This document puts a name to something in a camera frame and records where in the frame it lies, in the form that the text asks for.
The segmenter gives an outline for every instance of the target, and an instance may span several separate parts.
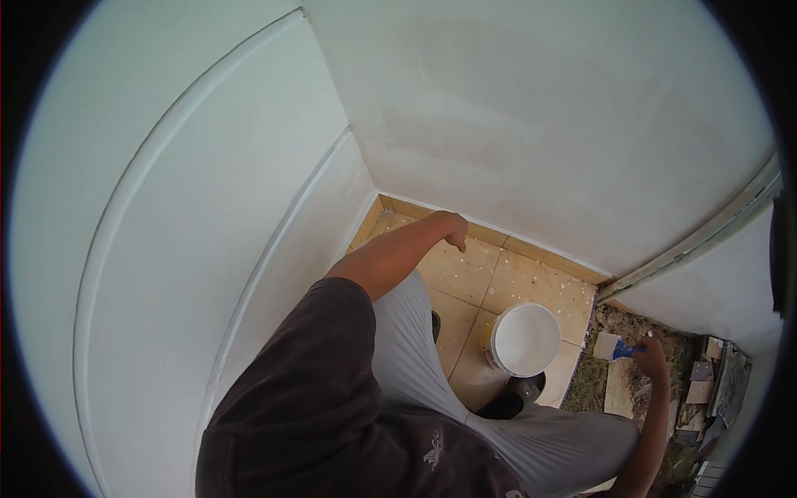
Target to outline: plastic bucket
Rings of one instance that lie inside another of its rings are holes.
[[[536,303],[520,303],[501,313],[485,341],[487,362],[512,377],[533,377],[559,352],[556,318]]]

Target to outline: pants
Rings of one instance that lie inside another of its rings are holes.
[[[489,441],[530,496],[574,496],[616,476],[639,432],[629,419],[533,404],[512,420],[472,414],[451,390],[432,339],[431,303],[418,270],[374,303],[374,376],[383,403],[420,406]]]

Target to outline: printed logo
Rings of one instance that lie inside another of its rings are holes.
[[[432,465],[433,472],[440,461],[440,453],[443,450],[443,440],[436,429],[432,429],[432,436],[434,436],[432,439],[432,449],[426,452],[426,455],[423,456],[423,461],[427,461]]]

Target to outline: dark brown t-shirt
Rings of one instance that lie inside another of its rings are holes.
[[[374,331],[360,286],[313,285],[211,418],[197,496],[527,496],[472,429],[380,409]]]

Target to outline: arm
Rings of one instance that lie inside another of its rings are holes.
[[[359,284],[373,302],[400,284],[439,241],[446,239],[464,253],[467,231],[468,222],[462,216],[437,211],[374,238],[338,261],[325,277],[339,276]]]
[[[612,494],[626,498],[645,496],[656,478],[667,447],[669,417],[669,368],[662,344],[653,337],[643,337],[635,346],[646,349],[644,353],[635,352],[634,361],[639,370],[650,377],[653,391],[637,447],[620,468],[611,487]]]

